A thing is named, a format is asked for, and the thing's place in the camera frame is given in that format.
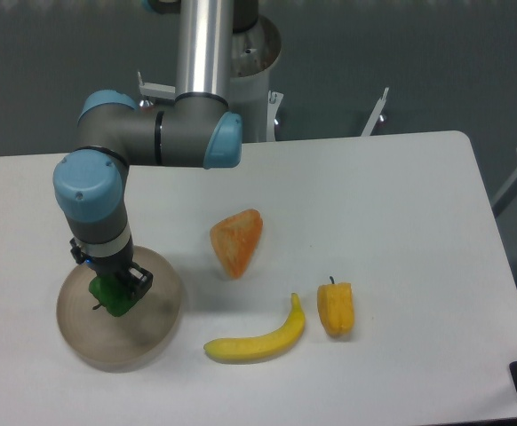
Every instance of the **yellow bell pepper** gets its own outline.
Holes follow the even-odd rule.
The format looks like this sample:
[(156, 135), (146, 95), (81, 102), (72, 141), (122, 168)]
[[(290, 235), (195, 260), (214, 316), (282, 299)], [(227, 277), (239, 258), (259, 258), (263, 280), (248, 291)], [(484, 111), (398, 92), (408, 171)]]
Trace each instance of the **yellow bell pepper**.
[(339, 337), (348, 333), (355, 323), (354, 298), (349, 282), (331, 284), (318, 288), (318, 313), (328, 335)]

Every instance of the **yellow banana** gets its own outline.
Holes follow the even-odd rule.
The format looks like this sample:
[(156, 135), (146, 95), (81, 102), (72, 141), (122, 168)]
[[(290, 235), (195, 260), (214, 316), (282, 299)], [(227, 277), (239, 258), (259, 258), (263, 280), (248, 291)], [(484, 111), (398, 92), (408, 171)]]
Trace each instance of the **yellow banana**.
[(290, 298), (292, 308), (282, 327), (257, 337), (216, 339), (203, 348), (213, 359), (220, 361), (253, 361), (276, 355), (289, 349), (302, 335), (306, 317), (296, 293)]

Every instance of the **clear round plate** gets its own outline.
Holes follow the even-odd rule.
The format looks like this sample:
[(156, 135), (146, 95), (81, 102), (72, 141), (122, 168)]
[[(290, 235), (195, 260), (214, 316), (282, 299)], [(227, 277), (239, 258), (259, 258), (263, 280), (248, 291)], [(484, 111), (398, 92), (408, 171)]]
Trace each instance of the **clear round plate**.
[(113, 317), (89, 293), (95, 272), (84, 264), (65, 279), (57, 301), (57, 322), (68, 345), (103, 370), (139, 366), (165, 346), (179, 316), (181, 280), (162, 256), (134, 248), (134, 262), (154, 274), (152, 288), (122, 317)]

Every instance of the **green object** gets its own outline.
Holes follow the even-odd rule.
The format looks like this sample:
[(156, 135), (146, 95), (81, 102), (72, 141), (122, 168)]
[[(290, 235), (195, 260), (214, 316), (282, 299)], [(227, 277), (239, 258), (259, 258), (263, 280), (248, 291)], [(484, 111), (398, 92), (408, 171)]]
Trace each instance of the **green object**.
[(130, 291), (115, 275), (95, 277), (89, 284), (89, 292), (114, 317), (121, 317), (138, 302), (130, 298)]

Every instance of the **cantaloupe slice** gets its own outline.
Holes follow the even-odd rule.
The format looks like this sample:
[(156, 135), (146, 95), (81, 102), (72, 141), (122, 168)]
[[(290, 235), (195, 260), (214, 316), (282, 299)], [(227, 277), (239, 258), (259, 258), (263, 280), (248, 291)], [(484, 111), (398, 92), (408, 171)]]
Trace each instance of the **cantaloupe slice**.
[(231, 278), (243, 276), (259, 244), (260, 234), (262, 218), (255, 209), (223, 219), (211, 228), (211, 245)]

